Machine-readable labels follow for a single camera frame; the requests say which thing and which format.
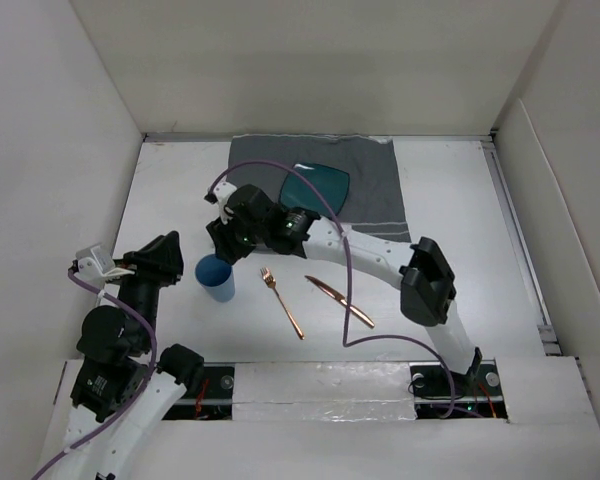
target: blue cup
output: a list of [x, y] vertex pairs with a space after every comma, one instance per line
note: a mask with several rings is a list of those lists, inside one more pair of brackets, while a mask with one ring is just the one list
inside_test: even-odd
[[236, 293], [233, 268], [215, 254], [207, 255], [196, 265], [196, 280], [217, 302], [228, 302]]

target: white table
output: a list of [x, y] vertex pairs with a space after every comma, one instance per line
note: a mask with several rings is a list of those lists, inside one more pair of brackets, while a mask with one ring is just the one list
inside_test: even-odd
[[[443, 249], [456, 273], [459, 311], [470, 338], [486, 358], [543, 356], [538, 307], [525, 290], [480, 142], [404, 137], [394, 142], [412, 238], [431, 237]], [[185, 275], [161, 291], [160, 348], [179, 342], [208, 362], [429, 359], [405, 342], [342, 348], [344, 310], [304, 278], [314, 275], [344, 292], [341, 266], [253, 253], [234, 266], [232, 301], [219, 304], [205, 293], [193, 271], [213, 251], [205, 226], [218, 212], [203, 197], [227, 167], [229, 146], [215, 141], [142, 147], [115, 254], [139, 249], [170, 230], [180, 232]], [[297, 339], [260, 279], [262, 266], [273, 271], [306, 340]], [[399, 292], [375, 278], [354, 274], [354, 304], [377, 326], [372, 331], [352, 319], [350, 338], [400, 333], [429, 342], [424, 330], [400, 313]]]

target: red wire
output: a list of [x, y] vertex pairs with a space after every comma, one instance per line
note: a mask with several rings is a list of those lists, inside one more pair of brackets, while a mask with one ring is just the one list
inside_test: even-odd
[[498, 416], [496, 415], [496, 409], [493, 408], [493, 402], [491, 401], [491, 395], [489, 395], [489, 392], [487, 391], [486, 388], [484, 388], [484, 385], [482, 385], [481, 383], [478, 383], [478, 387], [480, 387], [480, 390], [482, 390], [484, 392], [484, 394], [487, 396], [487, 401], [489, 402], [489, 407], [491, 408], [491, 415], [493, 416], [493, 418], [498, 418]]
[[200, 403], [204, 399], [205, 393], [207, 393], [208, 386], [209, 386], [209, 379], [207, 378], [204, 381], [204, 383], [202, 384], [202, 391], [196, 397], [196, 414], [194, 415], [193, 418], [198, 418], [198, 415], [200, 415], [200, 412], [202, 411], [202, 405], [200, 405]]

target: fork handle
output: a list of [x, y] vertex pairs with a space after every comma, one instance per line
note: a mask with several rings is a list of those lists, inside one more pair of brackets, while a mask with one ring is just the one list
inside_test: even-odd
[[273, 291], [276, 292], [276, 297], [278, 297], [278, 301], [280, 302], [280, 305], [282, 305], [282, 308], [284, 308], [284, 311], [287, 314], [287, 317], [289, 317], [289, 320], [291, 321], [291, 325], [293, 325], [293, 329], [296, 331], [296, 335], [298, 335], [298, 338], [300, 340], [304, 340], [304, 333], [302, 333], [302, 330], [298, 326], [296, 320], [293, 318], [293, 315], [291, 315], [291, 312], [289, 311], [289, 309], [285, 305], [284, 301], [282, 300], [282, 297], [278, 293], [278, 290], [274, 288]]

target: plastic cup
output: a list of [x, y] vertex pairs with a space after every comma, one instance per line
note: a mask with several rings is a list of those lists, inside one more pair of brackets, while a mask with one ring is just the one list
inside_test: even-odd
[[233, 268], [215, 254], [203, 257], [196, 265], [196, 280], [217, 302], [228, 302], [236, 293]]

